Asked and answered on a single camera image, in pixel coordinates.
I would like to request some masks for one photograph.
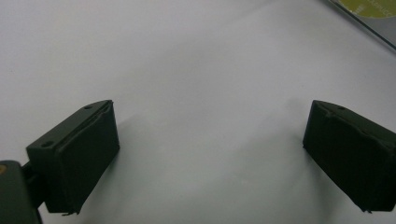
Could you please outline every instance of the white table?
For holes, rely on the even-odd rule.
[[[325,0],[0,3],[0,158],[115,104],[121,150],[50,223],[393,223],[302,148],[312,100],[396,131],[396,54]]]

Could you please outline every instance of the white surface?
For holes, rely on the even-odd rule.
[[[0,158],[115,102],[121,151],[50,223],[392,223],[302,148],[312,100],[396,131],[396,55],[319,0],[0,3]]]

